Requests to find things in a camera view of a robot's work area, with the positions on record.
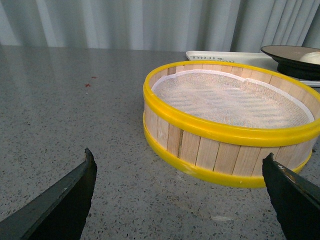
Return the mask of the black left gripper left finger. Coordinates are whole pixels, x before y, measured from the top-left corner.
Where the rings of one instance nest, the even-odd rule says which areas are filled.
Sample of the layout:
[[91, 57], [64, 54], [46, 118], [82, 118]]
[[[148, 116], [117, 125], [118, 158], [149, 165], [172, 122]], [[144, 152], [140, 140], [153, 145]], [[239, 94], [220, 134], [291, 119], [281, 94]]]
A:
[[0, 223], [2, 240], [79, 240], [96, 184], [97, 164], [85, 161]]

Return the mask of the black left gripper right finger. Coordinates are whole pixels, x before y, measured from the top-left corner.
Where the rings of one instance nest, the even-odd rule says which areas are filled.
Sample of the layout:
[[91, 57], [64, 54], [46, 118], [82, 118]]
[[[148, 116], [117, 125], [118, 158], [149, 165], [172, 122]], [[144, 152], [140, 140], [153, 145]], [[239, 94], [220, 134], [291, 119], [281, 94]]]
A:
[[274, 160], [262, 160], [262, 175], [287, 240], [320, 238], [320, 188]]

